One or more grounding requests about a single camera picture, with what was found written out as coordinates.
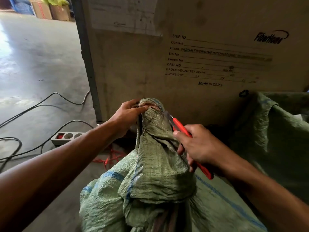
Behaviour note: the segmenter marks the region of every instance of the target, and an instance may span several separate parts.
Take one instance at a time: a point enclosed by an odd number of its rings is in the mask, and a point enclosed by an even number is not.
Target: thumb
[[[187,149],[187,146],[192,138],[179,131],[174,131],[173,135],[183,145],[183,147]]]
[[[137,114],[139,115],[139,114],[144,113],[145,111],[147,111],[148,110],[148,106],[145,105],[145,106],[137,107],[137,108],[134,108],[134,109],[136,110]]]

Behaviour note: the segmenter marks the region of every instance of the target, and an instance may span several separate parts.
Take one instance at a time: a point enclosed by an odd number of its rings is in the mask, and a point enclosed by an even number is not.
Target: red utility knife
[[[164,111],[164,115],[168,118],[168,121],[173,127],[173,131],[177,130],[179,132],[185,133],[188,137],[192,138],[192,135],[186,130],[186,128],[177,120],[176,118],[172,117],[168,111]],[[202,170],[202,172],[206,175],[206,177],[211,180],[214,178],[214,173],[210,172],[206,167],[202,164],[196,162],[196,165]]]

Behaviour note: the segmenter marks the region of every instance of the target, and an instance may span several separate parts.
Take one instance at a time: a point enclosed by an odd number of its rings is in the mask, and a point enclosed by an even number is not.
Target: red knife handle
[[[176,118],[173,118],[173,122],[177,126],[177,128],[179,129],[180,132],[183,132],[188,137],[192,138],[192,135],[186,130],[186,128],[182,125],[182,123],[179,122],[179,120],[177,120]],[[202,170],[202,172],[206,175],[206,177],[209,180],[212,180],[214,178],[214,173],[208,171],[208,169],[206,167],[204,167],[203,165],[201,165],[200,163],[198,163],[196,161],[195,161],[195,163]]]
[[[196,165],[200,168],[200,170],[202,170],[202,172],[205,174],[205,176],[209,180],[212,180],[214,178],[214,174],[212,172],[208,171],[208,169],[206,167],[204,167],[203,165],[201,165],[198,162],[196,162]]]

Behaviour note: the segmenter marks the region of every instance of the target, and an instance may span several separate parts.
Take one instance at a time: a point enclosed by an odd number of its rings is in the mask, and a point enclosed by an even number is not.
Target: person's right arm
[[[218,140],[203,125],[186,125],[193,138],[175,131],[187,151],[190,171],[194,161],[219,170],[255,206],[274,231],[309,231],[309,207],[270,177],[262,174]],[[184,149],[180,145],[178,153]]]

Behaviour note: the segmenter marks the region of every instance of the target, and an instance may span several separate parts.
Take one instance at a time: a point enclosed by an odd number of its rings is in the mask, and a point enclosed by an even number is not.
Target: fiberhome logo
[[[289,33],[284,30],[275,30],[273,32],[276,32],[276,35],[271,34],[267,36],[265,35],[265,32],[259,32],[254,40],[259,42],[279,44],[283,39],[289,37]]]

